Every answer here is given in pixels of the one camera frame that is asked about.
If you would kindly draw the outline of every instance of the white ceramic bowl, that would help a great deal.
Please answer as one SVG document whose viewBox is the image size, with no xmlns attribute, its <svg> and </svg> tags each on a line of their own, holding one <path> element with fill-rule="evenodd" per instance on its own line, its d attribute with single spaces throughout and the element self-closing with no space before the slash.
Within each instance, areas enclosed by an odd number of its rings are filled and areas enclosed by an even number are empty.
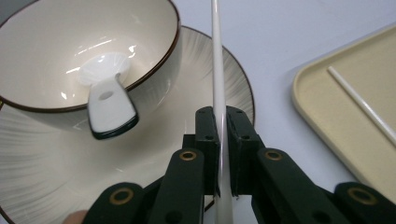
<svg viewBox="0 0 396 224">
<path fill-rule="evenodd" d="M 180 21 L 168 0 L 40 0 L 0 27 L 0 100 L 66 130 L 89 130 L 80 67 L 128 55 L 121 83 L 143 119 L 175 82 Z"/>
</svg>

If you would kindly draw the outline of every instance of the ceramic spoon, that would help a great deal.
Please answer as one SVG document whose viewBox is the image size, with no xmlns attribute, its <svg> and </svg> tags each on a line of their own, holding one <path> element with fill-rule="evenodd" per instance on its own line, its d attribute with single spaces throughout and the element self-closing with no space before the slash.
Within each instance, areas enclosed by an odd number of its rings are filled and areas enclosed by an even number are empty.
<svg viewBox="0 0 396 224">
<path fill-rule="evenodd" d="M 132 129 L 138 122 L 137 112 L 121 82 L 131 65 L 122 53 L 107 53 L 84 63 L 79 81 L 91 86 L 88 114 L 96 139 L 115 137 Z"/>
</svg>

